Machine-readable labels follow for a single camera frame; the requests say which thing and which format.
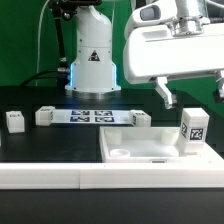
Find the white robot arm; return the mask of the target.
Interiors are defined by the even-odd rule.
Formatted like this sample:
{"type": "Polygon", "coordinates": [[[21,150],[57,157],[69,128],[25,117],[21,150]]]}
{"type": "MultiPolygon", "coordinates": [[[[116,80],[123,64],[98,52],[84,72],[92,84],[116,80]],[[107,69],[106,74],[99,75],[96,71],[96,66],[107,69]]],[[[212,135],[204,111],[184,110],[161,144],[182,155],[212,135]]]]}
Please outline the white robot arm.
{"type": "MultiPolygon", "coordinates": [[[[208,0],[131,0],[124,35],[123,71],[131,84],[152,82],[168,108],[176,97],[171,80],[215,76],[215,100],[224,101],[224,24],[211,23],[208,0]]],[[[71,65],[73,91],[118,90],[112,56],[112,26],[89,2],[77,10],[77,57],[71,65]]]]}

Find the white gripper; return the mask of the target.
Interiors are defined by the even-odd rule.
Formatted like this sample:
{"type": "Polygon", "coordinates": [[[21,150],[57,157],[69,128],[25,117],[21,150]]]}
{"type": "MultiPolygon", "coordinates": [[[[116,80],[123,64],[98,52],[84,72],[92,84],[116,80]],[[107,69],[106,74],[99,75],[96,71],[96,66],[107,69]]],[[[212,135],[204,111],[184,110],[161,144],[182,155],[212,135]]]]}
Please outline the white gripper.
{"type": "Polygon", "coordinates": [[[126,80],[139,84],[156,79],[155,90],[167,109],[177,105],[167,78],[217,72],[213,97],[224,102],[224,24],[210,22],[206,0],[149,0],[132,12],[124,35],[126,80]]]}

